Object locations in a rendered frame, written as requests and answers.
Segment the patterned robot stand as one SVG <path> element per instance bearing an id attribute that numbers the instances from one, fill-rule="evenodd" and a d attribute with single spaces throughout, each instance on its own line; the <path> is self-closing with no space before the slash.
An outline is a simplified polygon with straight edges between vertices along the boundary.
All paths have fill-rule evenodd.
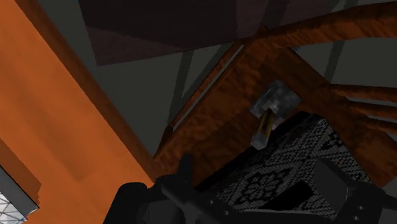
<path id="1" fill-rule="evenodd" d="M 370 181 L 331 125 L 301 111 L 272 131 L 266 148 L 248 148 L 196 190 L 213 193 L 238 211 L 296 210 L 334 219 L 334 208 L 315 187 L 319 158 L 329 158 L 356 181 Z"/>

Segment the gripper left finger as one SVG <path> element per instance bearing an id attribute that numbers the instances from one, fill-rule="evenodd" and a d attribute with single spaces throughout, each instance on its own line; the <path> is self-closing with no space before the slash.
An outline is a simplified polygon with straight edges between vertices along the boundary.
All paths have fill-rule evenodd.
<path id="1" fill-rule="evenodd" d="M 162 214 L 181 211 L 181 224 L 242 224 L 241 213 L 210 194 L 192 187 L 193 159 L 182 156 L 176 174 L 156 179 L 148 188 L 130 182 L 119 187 L 104 219 L 104 224 L 165 224 Z"/>

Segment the orange wooden panel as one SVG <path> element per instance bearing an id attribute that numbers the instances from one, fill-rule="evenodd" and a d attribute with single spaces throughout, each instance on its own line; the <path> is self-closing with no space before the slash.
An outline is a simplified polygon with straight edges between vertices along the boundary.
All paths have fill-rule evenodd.
<path id="1" fill-rule="evenodd" d="M 39 203 L 27 224 L 102 224 L 151 158 L 38 0 L 0 0 L 0 151 Z"/>

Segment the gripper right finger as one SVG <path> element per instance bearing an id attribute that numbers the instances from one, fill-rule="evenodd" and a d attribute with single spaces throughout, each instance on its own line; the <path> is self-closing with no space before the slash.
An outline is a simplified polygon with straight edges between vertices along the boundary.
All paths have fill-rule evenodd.
<path id="1" fill-rule="evenodd" d="M 336 224 L 379 224 L 384 209 L 397 212 L 397 198 L 372 183 L 353 180 L 327 158 L 315 166 L 317 191 L 337 212 Z"/>

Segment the dark purple upholstered furniture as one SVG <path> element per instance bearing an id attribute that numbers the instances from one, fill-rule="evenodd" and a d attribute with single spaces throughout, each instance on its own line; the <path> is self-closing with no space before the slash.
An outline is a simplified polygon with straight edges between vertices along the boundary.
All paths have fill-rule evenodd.
<path id="1" fill-rule="evenodd" d="M 78 0 L 100 66 L 252 36 L 330 12 L 338 0 Z"/>

